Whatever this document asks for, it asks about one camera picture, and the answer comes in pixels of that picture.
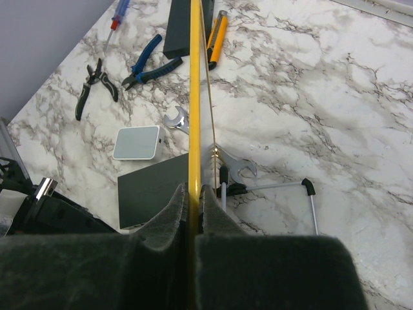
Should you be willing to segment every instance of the yellow rod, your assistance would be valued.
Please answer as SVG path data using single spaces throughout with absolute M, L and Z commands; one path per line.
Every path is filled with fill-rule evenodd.
M 189 108 L 189 208 L 188 208 L 188 309 L 195 302 L 195 237 L 199 232 L 199 195 L 201 194 L 201 46 L 200 0 L 191 0 L 190 18 L 190 108 Z

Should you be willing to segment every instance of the open-end wrench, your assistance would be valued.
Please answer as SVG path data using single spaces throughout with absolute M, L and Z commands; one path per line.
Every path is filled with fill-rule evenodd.
M 189 134 L 189 118 L 188 113 L 179 105 L 175 106 L 178 111 L 178 116 L 170 119 L 166 114 L 163 116 L 163 123 L 169 128 L 181 129 L 184 133 Z
M 251 161 L 236 160 L 227 152 L 225 152 L 219 145 L 216 145 L 216 148 L 213 149 L 212 155 L 219 158 L 228 167 L 231 178 L 235 183 L 243 184 L 243 181 L 239 176 L 239 173 L 243 169 L 249 169 L 254 174 L 254 176 L 257 176 L 257 168 Z

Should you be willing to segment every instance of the white square device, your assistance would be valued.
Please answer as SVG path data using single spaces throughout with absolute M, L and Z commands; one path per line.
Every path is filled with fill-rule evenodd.
M 122 128 L 117 133 L 115 160 L 159 160 L 165 130 L 160 126 Z

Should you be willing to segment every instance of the wire cutters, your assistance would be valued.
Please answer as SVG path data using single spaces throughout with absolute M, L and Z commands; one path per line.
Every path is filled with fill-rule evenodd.
M 102 59 L 99 58 L 97 61 L 97 66 L 96 70 L 93 71 L 91 66 L 87 66 L 87 70 L 89 73 L 89 76 L 86 78 L 86 83 L 83 83 L 83 89 L 82 93 L 79 97 L 79 100 L 77 101 L 76 105 L 76 119 L 80 121 L 83 108 L 85 107 L 86 100 L 88 99 L 89 92 L 90 92 L 90 87 L 93 84 L 96 84 L 97 82 L 101 81 L 102 84 L 109 90 L 110 94 L 112 95 L 112 98 L 114 99 L 115 102 L 117 102 L 117 88 L 115 85 L 112 84 L 111 81 L 109 81 L 108 75 L 106 72 L 102 72 Z
M 165 74 L 168 74 L 169 72 L 182 65 L 182 59 L 180 57 L 176 57 L 175 59 L 171 60 L 169 63 L 163 65 L 158 69 L 143 72 L 143 68 L 148 61 L 149 56 L 161 41 L 162 36 L 160 34 L 157 34 L 144 48 L 142 54 L 137 60 L 137 63 L 132 66 L 132 73 L 122 82 L 122 86 L 129 84 L 129 86 L 127 86 L 125 90 L 131 89 L 138 83 L 146 84 L 149 80 L 164 76 Z

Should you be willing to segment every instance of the gray wall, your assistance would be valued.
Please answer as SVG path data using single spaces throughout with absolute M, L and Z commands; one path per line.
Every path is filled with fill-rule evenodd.
M 12 119 L 113 0 L 0 0 L 0 116 Z

